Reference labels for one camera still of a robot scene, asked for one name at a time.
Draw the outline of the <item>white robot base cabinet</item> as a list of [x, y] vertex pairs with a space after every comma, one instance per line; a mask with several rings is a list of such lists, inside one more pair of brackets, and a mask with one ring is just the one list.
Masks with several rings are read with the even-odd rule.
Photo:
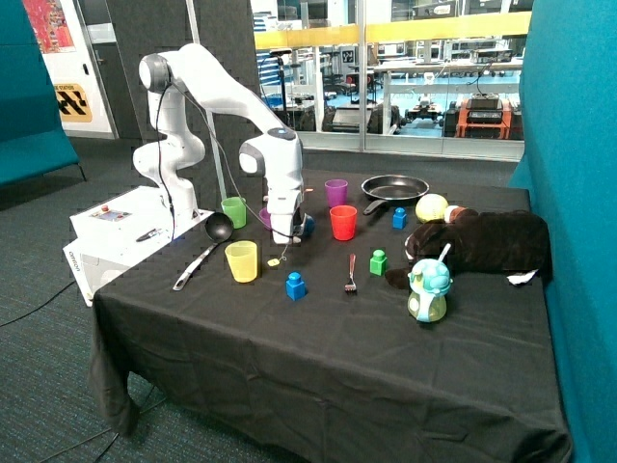
[[87, 306], [97, 290], [191, 230], [212, 212], [174, 226], [156, 187], [139, 186], [70, 217], [76, 239], [64, 253]]

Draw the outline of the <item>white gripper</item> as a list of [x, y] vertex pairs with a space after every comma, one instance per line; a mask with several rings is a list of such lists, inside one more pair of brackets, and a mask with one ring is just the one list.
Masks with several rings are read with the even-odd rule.
[[276, 244], [290, 244], [305, 231], [305, 213], [301, 211], [301, 192], [270, 192], [267, 210], [272, 238]]

